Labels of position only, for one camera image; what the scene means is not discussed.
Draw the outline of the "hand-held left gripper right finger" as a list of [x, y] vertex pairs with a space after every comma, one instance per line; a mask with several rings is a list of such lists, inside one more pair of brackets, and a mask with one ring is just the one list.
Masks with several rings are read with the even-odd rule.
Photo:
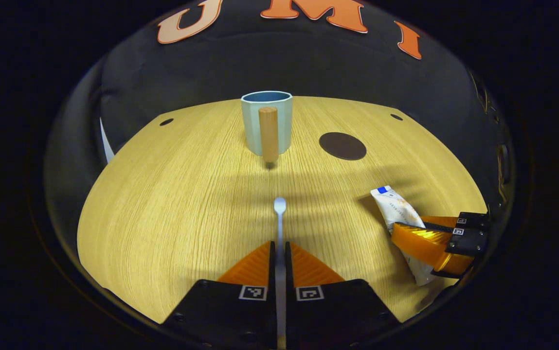
[[290, 242], [285, 262], [289, 350], [357, 350], [400, 325], [366, 280], [346, 280]]

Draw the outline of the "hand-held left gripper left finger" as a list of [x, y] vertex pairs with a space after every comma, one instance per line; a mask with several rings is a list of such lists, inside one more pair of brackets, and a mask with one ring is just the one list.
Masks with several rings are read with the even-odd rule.
[[200, 279], [161, 327], [198, 350], [277, 347], [275, 243], [268, 241], [217, 280]]

